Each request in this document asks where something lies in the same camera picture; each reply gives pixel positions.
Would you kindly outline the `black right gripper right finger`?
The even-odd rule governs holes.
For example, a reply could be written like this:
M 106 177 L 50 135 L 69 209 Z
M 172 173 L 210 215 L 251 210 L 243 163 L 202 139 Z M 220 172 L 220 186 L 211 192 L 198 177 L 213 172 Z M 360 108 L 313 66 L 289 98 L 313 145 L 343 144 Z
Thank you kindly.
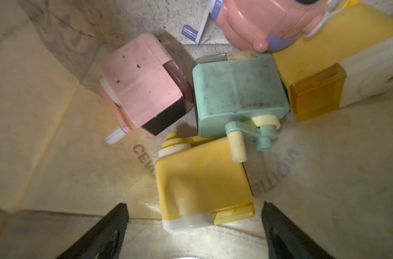
M 270 259 L 333 259 L 272 203 L 264 203 L 261 220 Z

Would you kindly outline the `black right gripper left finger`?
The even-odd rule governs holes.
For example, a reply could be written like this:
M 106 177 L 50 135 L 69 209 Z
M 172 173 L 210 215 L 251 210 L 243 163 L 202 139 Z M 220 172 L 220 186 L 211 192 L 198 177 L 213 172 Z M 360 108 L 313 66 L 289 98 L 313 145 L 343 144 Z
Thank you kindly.
M 127 204 L 119 203 L 97 222 L 59 259 L 117 259 L 121 253 L 129 213 Z

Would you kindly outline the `cream green-handled tote bag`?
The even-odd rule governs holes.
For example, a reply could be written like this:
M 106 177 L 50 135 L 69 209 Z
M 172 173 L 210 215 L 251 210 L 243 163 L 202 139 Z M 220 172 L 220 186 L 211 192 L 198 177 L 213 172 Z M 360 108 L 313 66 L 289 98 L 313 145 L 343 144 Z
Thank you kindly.
M 305 122 L 284 118 L 270 151 L 248 148 L 255 217 L 164 231 L 153 171 L 164 135 L 117 126 L 98 64 L 154 34 L 187 78 L 230 52 L 205 1 L 0 1 L 0 259 L 54 259 L 118 203 L 130 220 L 122 259 L 265 259 L 264 202 L 338 259 L 393 259 L 393 89 Z

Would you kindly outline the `pink boxy pencil sharpener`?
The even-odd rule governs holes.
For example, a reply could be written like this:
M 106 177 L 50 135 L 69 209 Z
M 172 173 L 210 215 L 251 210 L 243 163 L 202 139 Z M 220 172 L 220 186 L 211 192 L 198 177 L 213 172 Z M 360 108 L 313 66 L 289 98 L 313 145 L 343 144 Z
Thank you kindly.
M 156 136 L 193 106 L 193 87 L 151 33 L 128 42 L 98 67 L 99 91 L 118 121 L 104 138 L 108 145 L 120 141 L 133 127 Z

